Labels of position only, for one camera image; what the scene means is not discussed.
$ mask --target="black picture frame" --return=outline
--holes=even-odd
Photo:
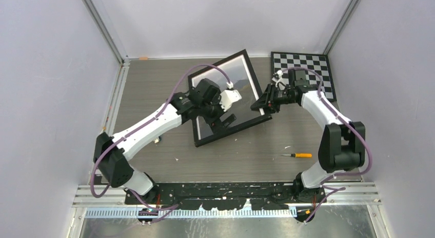
[[[329,64],[329,58],[328,55],[323,55],[323,54],[314,54],[314,53],[298,53],[298,52],[271,52],[270,53],[270,76],[271,78],[273,77],[273,74],[275,73],[275,67],[273,66],[274,62],[273,62],[273,54],[277,53],[277,54],[293,54],[293,55],[307,55],[307,56],[319,56],[319,57],[325,57],[326,59],[326,66],[328,67],[328,72],[329,72],[329,79],[331,82],[331,88],[332,88],[332,99],[328,99],[330,102],[336,102],[337,101],[337,96],[335,94],[335,86],[334,86],[334,80],[332,78],[332,70],[331,70],[331,66]]]
[[[252,67],[252,64],[251,64],[251,61],[249,59],[248,52],[246,51],[246,49],[244,49],[244,50],[242,50],[240,52],[237,52],[237,53],[235,53],[235,54],[233,54],[233,55],[231,55],[229,57],[226,57],[226,58],[224,58],[224,59],[222,59],[220,61],[217,61],[213,65],[219,67],[220,65],[222,65],[222,64],[224,64],[226,62],[229,62],[229,61],[231,61],[231,60],[233,60],[233,59],[235,59],[235,58],[237,58],[239,56],[243,56],[243,58],[245,60],[245,63],[246,63],[246,66],[248,67],[248,70],[249,70],[248,74],[250,74],[250,78],[252,80],[251,84],[253,84],[253,87],[252,87],[252,85],[251,85],[251,87],[252,87],[253,91],[257,93],[258,97],[260,97],[263,94],[263,91],[261,90],[260,83],[259,83],[259,81],[258,81],[258,79],[257,79],[257,77],[255,75],[254,68]],[[205,73],[205,72],[207,72],[207,71],[209,71],[211,69],[212,69],[211,67],[206,67],[206,68],[203,68],[203,69],[201,69],[201,70],[199,70],[199,71],[197,71],[197,72],[195,72],[193,74],[190,74],[188,76],[189,89],[192,89],[192,87],[193,87],[192,79],[194,77],[196,77],[198,75],[201,75],[201,74],[203,74],[203,73]],[[259,112],[259,116],[258,117],[255,117],[253,119],[245,121],[245,122],[243,122],[241,124],[235,125],[233,127],[227,128],[225,133],[213,134],[213,135],[207,136],[205,138],[201,138],[201,139],[199,138],[199,135],[198,135],[197,120],[192,120],[194,144],[195,144],[196,147],[200,147],[200,146],[203,146],[205,144],[214,142],[214,141],[219,140],[221,138],[224,138],[226,136],[232,135],[234,133],[237,133],[239,131],[242,131],[244,129],[250,128],[252,126],[255,126],[257,124],[260,124],[260,123],[263,123],[265,121],[268,121],[268,120],[272,119],[272,116],[270,115],[269,112],[263,110],[263,113],[264,114],[261,115],[261,113]]]

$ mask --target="white wall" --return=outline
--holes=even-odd
[[[362,121],[397,237],[433,237],[435,0],[362,0],[332,52],[340,108]]]
[[[65,237],[118,64],[81,0],[0,0],[1,237]]]
[[[95,0],[130,58],[321,53],[350,0]]]

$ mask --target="checkerboard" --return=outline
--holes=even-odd
[[[336,101],[334,83],[332,82],[331,68],[329,67],[329,60],[327,55],[317,54],[300,54],[300,53],[286,53],[286,52],[272,52],[272,75],[280,69],[286,69],[289,67],[305,67],[310,70],[314,70],[317,74],[322,75],[323,87],[325,96],[329,101]],[[319,78],[308,73],[306,76],[310,84],[320,84]],[[283,75],[284,83],[288,84],[287,72]]]

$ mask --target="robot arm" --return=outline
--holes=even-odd
[[[365,127],[361,122],[352,122],[343,116],[326,99],[323,92],[321,92],[321,100],[317,85],[310,85],[306,80],[305,70],[290,70],[288,74],[289,85],[284,85],[281,82],[282,71],[278,71],[272,78],[272,83],[268,84],[263,95],[251,106],[251,109],[263,108],[275,113],[280,111],[280,105],[298,103],[314,117],[324,130],[318,151],[319,161],[308,170],[299,173],[293,181],[297,194],[304,189],[319,188],[322,180],[328,176],[363,166],[364,146],[353,133],[349,132],[338,116],[353,126],[363,137]],[[324,102],[332,107],[338,116],[334,115]],[[342,145],[342,139],[348,142],[347,145]]]
[[[156,112],[145,119],[112,137],[105,132],[100,134],[96,139],[94,162],[109,146],[124,138],[125,140],[117,144],[103,158],[98,169],[109,181],[111,187],[124,186],[144,195],[152,189],[154,182],[147,174],[135,170],[128,161],[156,137],[188,120],[196,119],[197,116],[202,116],[213,132],[225,129],[235,120],[235,116],[232,115],[224,121],[221,121],[220,117],[241,98],[239,92],[232,89],[232,84],[228,84],[228,89],[221,92],[216,83],[205,78],[192,90],[174,94],[158,118],[130,136],[128,136],[129,133],[155,118],[166,104],[161,105]]]

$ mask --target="wood grain surface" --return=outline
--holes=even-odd
[[[193,65],[218,59],[132,61],[115,124],[122,131],[165,102],[177,80]],[[270,59],[251,58],[262,89],[270,81]],[[187,90],[187,80],[179,91]],[[317,160],[322,129],[297,104],[281,107],[273,119],[196,148],[191,122],[162,135],[131,161],[156,182],[292,181]],[[312,153],[313,158],[281,156]],[[347,180],[359,177],[347,177]]]

